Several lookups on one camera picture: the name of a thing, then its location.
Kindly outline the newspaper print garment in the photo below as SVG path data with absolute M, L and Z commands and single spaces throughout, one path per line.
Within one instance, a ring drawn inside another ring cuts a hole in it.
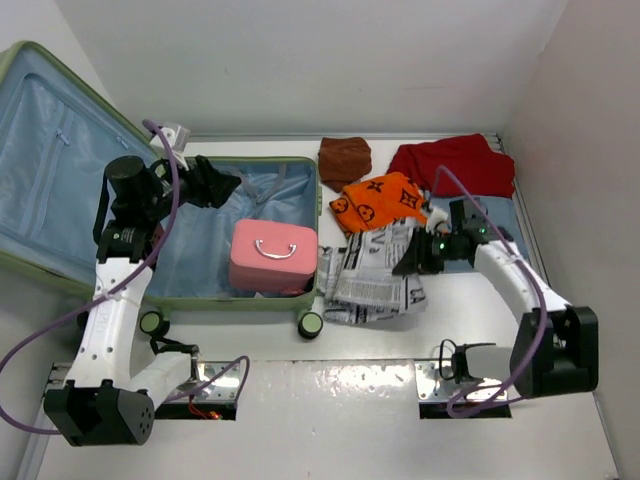
M 324 319 L 365 324 L 426 310 L 426 291 L 418 274 L 395 275 L 417 227 L 403 218 L 376 230 L 355 233 L 344 247 L 318 248 L 317 289 Z

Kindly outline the orange patterned plush garment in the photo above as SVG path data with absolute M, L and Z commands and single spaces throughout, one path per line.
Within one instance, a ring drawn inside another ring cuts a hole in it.
M 424 203 L 419 187 L 402 173 L 394 172 L 344 187 L 340 197 L 329 203 L 329 208 L 339 227 L 349 236 L 405 218 L 414 218 L 425 225 Z

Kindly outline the green hardshell suitcase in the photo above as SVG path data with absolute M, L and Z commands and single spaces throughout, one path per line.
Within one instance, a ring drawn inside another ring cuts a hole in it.
M 90 296 L 93 226 L 106 165 L 132 154 L 157 159 L 148 138 L 49 50 L 32 41 L 1 54 L 1 263 Z M 229 282 L 231 238 L 242 219 L 316 228 L 321 188 L 306 157 L 215 157 L 241 184 L 220 209 L 182 206 L 146 300 L 164 310 L 304 314 L 299 295 L 241 291 Z

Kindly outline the pink cosmetic case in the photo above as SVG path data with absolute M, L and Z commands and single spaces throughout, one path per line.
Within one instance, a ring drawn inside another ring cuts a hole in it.
M 317 268 L 314 229 L 243 219 L 235 224 L 229 281 L 237 290 L 293 295 L 304 292 Z

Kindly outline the red garment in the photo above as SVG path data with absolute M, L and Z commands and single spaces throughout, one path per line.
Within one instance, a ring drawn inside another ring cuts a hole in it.
M 514 161 L 493 151 L 481 134 L 401 145 L 387 174 L 402 173 L 438 197 L 461 196 L 462 191 L 444 173 L 440 174 L 438 186 L 434 186 L 439 166 L 449 169 L 471 194 L 511 198 L 514 193 Z

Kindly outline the brown cloth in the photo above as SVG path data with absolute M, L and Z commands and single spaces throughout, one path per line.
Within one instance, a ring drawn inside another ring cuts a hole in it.
M 372 168 L 371 148 L 361 137 L 321 140 L 318 169 L 321 181 L 334 192 L 359 181 Z

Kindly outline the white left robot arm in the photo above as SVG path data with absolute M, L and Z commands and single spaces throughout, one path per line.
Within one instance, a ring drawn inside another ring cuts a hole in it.
M 156 410 L 197 379 L 198 347 L 176 342 L 131 373 L 139 312 L 178 208 L 219 208 L 240 183 L 202 156 L 185 167 L 168 160 L 147 166 L 137 156 L 106 166 L 93 228 L 96 303 L 63 387 L 47 391 L 43 404 L 71 446 L 144 444 Z

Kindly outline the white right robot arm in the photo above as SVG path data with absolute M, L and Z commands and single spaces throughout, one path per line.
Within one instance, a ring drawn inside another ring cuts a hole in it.
M 599 382 L 599 322 L 572 305 L 524 260 L 513 237 L 475 201 L 457 200 L 415 229 L 396 276 L 435 275 L 466 261 L 499 293 L 518 323 L 508 385 L 524 398 L 592 392 Z

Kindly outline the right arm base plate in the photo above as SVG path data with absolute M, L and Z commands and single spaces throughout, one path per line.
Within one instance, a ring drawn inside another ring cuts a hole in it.
M 449 360 L 443 361 L 442 368 L 439 368 L 437 359 L 415 360 L 414 367 L 417 397 L 420 403 L 445 404 L 460 391 L 474 388 L 473 392 L 458 399 L 457 402 L 480 404 L 487 401 L 501 385 L 500 380 L 490 377 L 461 383 L 446 380 L 443 375 L 452 373 Z

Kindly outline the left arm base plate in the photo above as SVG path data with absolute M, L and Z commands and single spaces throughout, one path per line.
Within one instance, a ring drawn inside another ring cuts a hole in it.
M 186 402 L 191 393 L 195 401 L 231 403 L 237 398 L 243 373 L 243 367 L 238 364 L 199 361 L 195 377 L 172 391 L 167 402 Z

